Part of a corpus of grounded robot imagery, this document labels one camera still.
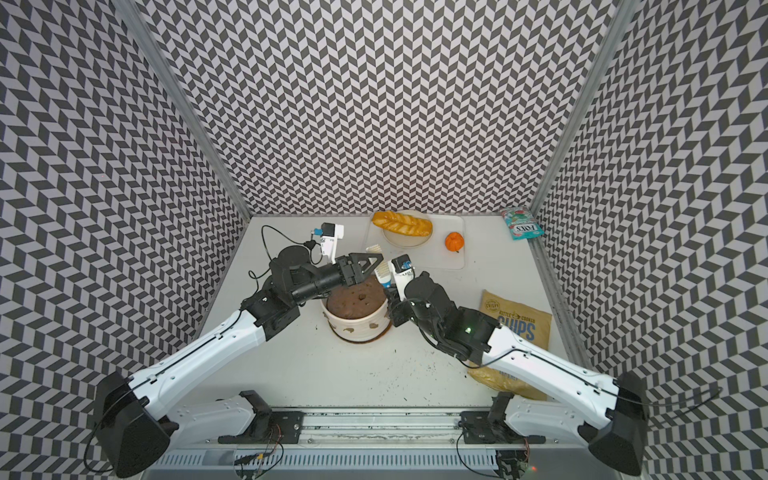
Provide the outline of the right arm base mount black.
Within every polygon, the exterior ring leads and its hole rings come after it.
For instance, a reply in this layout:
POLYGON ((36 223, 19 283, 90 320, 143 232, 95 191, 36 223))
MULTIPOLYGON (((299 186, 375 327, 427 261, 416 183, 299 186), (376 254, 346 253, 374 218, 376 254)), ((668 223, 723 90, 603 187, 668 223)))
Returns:
POLYGON ((507 425, 506 408, 514 398, 513 393, 500 392, 493 398, 489 410, 462 411, 458 428, 464 434, 464 441, 467 444, 523 444, 527 440, 534 445, 544 444, 544 436, 523 436, 507 425))

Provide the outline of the white ceramic pot with mud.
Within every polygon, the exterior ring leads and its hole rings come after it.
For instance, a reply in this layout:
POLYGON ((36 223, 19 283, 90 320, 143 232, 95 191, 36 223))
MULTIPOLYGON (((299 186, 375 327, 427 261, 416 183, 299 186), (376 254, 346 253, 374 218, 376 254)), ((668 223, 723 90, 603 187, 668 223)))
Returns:
POLYGON ((377 278, 335 288, 321 306, 331 330, 345 338, 369 339, 391 326, 386 292, 377 278))

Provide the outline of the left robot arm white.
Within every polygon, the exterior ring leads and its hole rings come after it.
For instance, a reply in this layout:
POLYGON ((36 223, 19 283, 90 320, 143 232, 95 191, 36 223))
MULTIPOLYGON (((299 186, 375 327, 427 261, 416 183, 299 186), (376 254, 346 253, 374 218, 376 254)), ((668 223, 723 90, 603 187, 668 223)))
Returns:
POLYGON ((253 390, 193 407, 181 401, 234 359, 272 340, 307 301, 365 282, 382 262, 380 253, 351 253, 315 266, 307 248, 289 246, 271 260, 261 288, 215 329, 153 366, 102 379, 91 437, 110 463, 107 472, 132 477, 167 451, 204 440, 266 440, 272 410, 253 390))

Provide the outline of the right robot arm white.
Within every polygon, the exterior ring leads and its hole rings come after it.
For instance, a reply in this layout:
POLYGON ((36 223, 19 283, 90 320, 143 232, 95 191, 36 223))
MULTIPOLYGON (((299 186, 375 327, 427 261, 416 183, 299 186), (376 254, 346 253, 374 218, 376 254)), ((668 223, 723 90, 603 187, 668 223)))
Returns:
POLYGON ((467 367, 491 368, 554 399, 510 399, 505 427, 514 434, 564 438, 586 447, 604 465, 639 476, 648 437, 647 383, 633 372, 617 377, 574 364, 535 346, 495 318, 460 307, 428 273, 393 277, 394 326, 414 323, 434 349, 467 367))

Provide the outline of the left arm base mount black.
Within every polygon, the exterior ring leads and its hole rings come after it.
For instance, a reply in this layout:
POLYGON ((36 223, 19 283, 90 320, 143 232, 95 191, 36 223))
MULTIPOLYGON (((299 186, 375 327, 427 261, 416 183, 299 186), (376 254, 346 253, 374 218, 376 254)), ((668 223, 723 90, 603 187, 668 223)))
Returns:
POLYGON ((305 413, 303 411, 274 410, 254 390, 239 393, 254 414, 243 432, 238 435, 218 437, 220 444, 255 444, 268 440, 282 444, 298 444, 303 430, 305 413))

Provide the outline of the white blue scrub brush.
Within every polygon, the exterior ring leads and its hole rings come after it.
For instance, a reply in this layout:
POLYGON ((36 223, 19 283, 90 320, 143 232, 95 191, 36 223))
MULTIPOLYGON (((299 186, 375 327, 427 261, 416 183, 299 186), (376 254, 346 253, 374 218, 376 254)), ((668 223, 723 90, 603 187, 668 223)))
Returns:
POLYGON ((383 256, 381 246, 379 244, 368 246, 366 251, 370 254, 379 254, 381 256, 381 261, 375 269, 375 276, 384 288, 388 288, 392 283, 392 274, 389 270, 388 262, 383 256))

